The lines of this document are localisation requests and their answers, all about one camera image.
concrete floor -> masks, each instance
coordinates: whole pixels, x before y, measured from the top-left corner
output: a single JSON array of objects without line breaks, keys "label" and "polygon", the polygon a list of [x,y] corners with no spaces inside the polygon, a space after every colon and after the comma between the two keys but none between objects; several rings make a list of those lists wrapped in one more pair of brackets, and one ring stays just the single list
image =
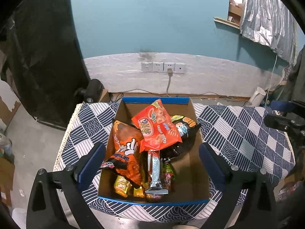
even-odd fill
[{"label": "concrete floor", "polygon": [[[244,102],[232,102],[218,100],[224,105],[242,106]],[[215,100],[194,99],[194,103],[216,104]],[[64,132],[37,123],[21,105],[11,121],[6,135],[13,143],[13,154],[15,164],[13,191],[11,191],[13,208],[27,209],[28,199],[34,178],[40,168],[52,171],[54,162],[64,136]],[[69,213],[69,207],[63,193],[59,197],[67,214],[69,222],[78,227]],[[175,223],[149,223],[130,219],[118,218],[105,213],[92,210],[102,225],[115,229],[138,229],[138,228],[172,228]],[[204,220],[192,221],[191,224],[200,227]]]}]

navy and white tablecloth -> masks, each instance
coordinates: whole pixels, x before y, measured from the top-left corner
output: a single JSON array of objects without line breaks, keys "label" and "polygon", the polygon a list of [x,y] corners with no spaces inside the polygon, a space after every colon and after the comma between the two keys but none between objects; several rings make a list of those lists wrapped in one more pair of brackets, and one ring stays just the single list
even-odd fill
[{"label": "navy and white tablecloth", "polygon": [[[95,142],[107,143],[112,118],[118,103],[79,104],[70,120],[60,147],[54,171],[76,163],[87,154]],[[272,183],[283,179],[295,165],[291,144],[286,133],[268,128],[263,123],[267,111],[262,107],[239,107],[194,104],[202,124],[203,140],[229,164],[244,171],[267,170]],[[210,216],[222,193],[210,181],[210,201],[184,206],[143,206],[111,201],[97,197],[100,171],[88,190],[82,193],[89,207],[101,212],[142,221],[188,221]],[[245,200],[242,190],[238,205]]]}]

silver reflective sheet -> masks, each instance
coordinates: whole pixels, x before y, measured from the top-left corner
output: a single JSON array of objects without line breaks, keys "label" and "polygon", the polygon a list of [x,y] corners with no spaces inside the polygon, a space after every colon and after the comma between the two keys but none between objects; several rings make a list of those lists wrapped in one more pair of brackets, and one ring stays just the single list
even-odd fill
[{"label": "silver reflective sheet", "polygon": [[242,36],[269,46],[279,57],[293,63],[295,23],[281,0],[243,0]]}]

black snack bag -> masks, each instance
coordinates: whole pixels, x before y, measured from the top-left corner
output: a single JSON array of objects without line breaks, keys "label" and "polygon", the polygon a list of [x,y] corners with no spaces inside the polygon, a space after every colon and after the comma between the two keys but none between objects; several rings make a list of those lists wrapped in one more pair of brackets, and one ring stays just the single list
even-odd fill
[{"label": "black snack bag", "polygon": [[168,163],[172,159],[187,153],[194,145],[196,134],[201,126],[194,120],[182,115],[174,115],[171,121],[176,125],[182,139],[182,143],[177,142],[170,147],[160,151],[160,158],[163,163]]}]

white kettle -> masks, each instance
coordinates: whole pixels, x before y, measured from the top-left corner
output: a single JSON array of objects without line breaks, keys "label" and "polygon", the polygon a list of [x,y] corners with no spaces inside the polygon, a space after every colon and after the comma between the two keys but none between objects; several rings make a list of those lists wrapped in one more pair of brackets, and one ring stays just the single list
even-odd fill
[{"label": "white kettle", "polygon": [[247,102],[248,107],[258,107],[264,99],[266,92],[261,88],[257,87],[250,100]]}]

